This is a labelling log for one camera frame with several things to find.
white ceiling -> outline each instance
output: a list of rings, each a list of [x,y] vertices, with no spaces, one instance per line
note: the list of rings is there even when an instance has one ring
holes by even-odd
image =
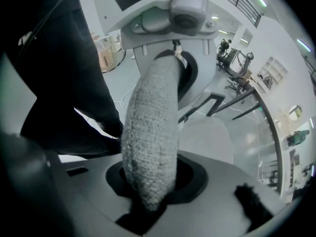
[[[226,10],[222,9],[218,5],[216,5],[213,2],[209,2],[210,5],[210,11],[209,13],[212,16],[218,17],[218,19],[215,19],[214,21],[218,25],[218,29],[222,30],[224,32],[227,32],[228,35],[233,38],[238,27],[241,26],[242,24],[234,17],[232,16],[229,12]],[[246,29],[243,37],[244,40],[250,42],[252,39],[252,34],[248,29]]]
[[[307,55],[308,60],[314,66],[316,66],[315,46],[313,44],[313,41],[311,40],[309,34],[306,32],[300,20],[297,18],[296,14],[286,3],[286,1],[264,0],[267,4],[267,7],[265,8],[260,5],[258,0],[250,1],[257,8],[257,10],[262,11],[265,16],[276,19],[291,36],[300,52],[303,55]],[[312,51],[308,52],[302,45],[297,42],[297,39],[300,39],[302,42],[304,42]]]

black opening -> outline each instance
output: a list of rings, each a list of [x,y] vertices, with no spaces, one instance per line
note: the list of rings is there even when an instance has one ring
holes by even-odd
[[[73,168],[73,169],[68,169],[67,173],[69,176],[75,176],[75,175],[79,175],[82,173],[87,172],[88,170],[85,167],[77,167],[77,168]]]
[[[175,189],[165,197],[159,210],[150,214],[146,212],[140,198],[128,184],[122,162],[108,169],[106,180],[117,195],[132,199],[130,212],[120,217],[116,223],[135,234],[143,235],[159,219],[169,204],[188,203],[194,200],[206,187],[208,177],[201,165],[178,155]]]

white cable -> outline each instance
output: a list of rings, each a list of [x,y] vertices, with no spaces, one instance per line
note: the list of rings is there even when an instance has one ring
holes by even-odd
[[[230,107],[230,106],[229,106],[229,108],[230,108],[230,109],[232,109],[233,111],[239,111],[239,112],[243,113],[243,111],[242,111],[242,110],[234,109],[234,108],[232,108],[232,107]],[[259,123],[257,122],[257,120],[254,120],[253,118],[249,117],[248,115],[245,115],[245,116],[246,116],[247,118],[251,119],[252,121],[255,121],[255,122],[256,122],[256,124],[259,124]]]
[[[199,111],[196,111],[196,113],[201,113],[201,114],[203,114],[204,116],[206,116],[204,113],[202,113],[202,112],[199,112]]]
[[[136,84],[134,85],[134,87],[132,87],[123,97],[120,101],[114,101],[114,103],[120,103],[119,105],[121,105],[122,107],[125,106],[123,100],[124,100],[124,97],[127,96],[128,93],[130,93],[134,88],[136,87]]]

white shelf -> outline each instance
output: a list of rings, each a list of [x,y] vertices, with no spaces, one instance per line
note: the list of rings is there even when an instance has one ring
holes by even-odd
[[[269,76],[272,78],[271,90],[273,90],[285,78],[288,70],[277,59],[270,57],[261,68],[259,73],[263,76],[263,78]],[[258,79],[257,84],[258,87],[260,87],[264,92],[270,92],[270,90],[260,79]]]
[[[264,84],[264,82],[261,81],[260,79],[258,79],[257,85],[259,85],[259,86],[263,89],[263,91],[264,91],[265,93],[269,93],[269,92],[270,92],[270,90],[268,89],[268,87],[267,87],[267,86]]]

black chair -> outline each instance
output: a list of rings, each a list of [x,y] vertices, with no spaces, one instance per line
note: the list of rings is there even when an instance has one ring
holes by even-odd
[[[249,83],[248,80],[245,80],[242,77],[247,73],[249,64],[254,58],[252,52],[248,53],[247,55],[244,55],[241,51],[238,52],[245,58],[245,63],[243,65],[241,64],[237,54],[237,59],[239,65],[241,66],[241,71],[233,77],[228,77],[228,80],[231,84],[225,86],[225,89],[229,88],[234,90],[236,92],[236,97],[239,97],[242,94],[242,91],[245,90],[244,87]]]

